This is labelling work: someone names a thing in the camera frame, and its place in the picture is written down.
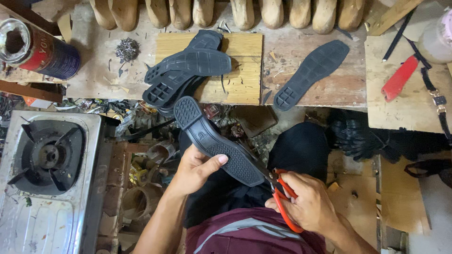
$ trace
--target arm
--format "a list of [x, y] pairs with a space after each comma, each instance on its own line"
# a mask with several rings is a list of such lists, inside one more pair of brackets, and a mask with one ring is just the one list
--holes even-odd
[[[317, 232], [329, 239], [340, 254], [377, 254], [378, 252], [355, 230], [342, 215], [336, 214], [326, 193], [325, 184], [307, 174], [289, 172], [281, 178], [298, 195], [292, 202], [281, 200], [287, 214], [305, 230]], [[266, 207], [279, 212], [273, 198]]]
[[187, 196], [199, 190], [207, 177], [228, 160], [226, 155], [207, 159], [194, 145], [185, 151], [176, 175], [138, 240], [134, 254], [176, 252], [182, 234]]

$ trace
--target burner grate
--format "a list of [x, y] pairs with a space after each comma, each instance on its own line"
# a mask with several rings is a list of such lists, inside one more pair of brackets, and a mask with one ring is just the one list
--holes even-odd
[[72, 122], [38, 120], [22, 125], [8, 184], [44, 195], [60, 195], [77, 180], [85, 146], [82, 128]]

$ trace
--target black pants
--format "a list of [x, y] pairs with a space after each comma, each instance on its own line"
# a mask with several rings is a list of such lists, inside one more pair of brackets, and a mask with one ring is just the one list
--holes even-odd
[[[192, 143], [185, 132], [181, 133], [179, 142], [183, 155]], [[302, 122], [278, 136], [270, 151], [267, 168], [305, 173], [326, 182], [329, 151], [323, 128]], [[184, 227], [196, 226], [232, 209], [264, 207], [265, 201], [271, 197], [268, 181], [248, 187], [220, 169], [209, 176], [201, 189], [188, 197]]]

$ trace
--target man's left hand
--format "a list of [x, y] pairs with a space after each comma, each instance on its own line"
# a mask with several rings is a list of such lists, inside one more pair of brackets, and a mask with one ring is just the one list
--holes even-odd
[[166, 192], [176, 196], [186, 196], [199, 190], [207, 181], [210, 174], [226, 164], [228, 157], [223, 154], [208, 158], [195, 145], [185, 150], [176, 175], [174, 175]]

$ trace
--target man's right hand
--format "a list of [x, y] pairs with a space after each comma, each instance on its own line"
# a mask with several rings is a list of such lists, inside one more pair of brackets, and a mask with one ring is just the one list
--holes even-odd
[[[281, 178], [298, 195], [295, 200], [291, 198], [292, 202], [281, 199], [281, 203], [289, 217], [304, 230], [328, 237], [332, 229], [342, 225], [322, 181], [307, 174], [295, 172], [281, 174]], [[273, 198], [267, 200], [265, 206], [279, 212]]]

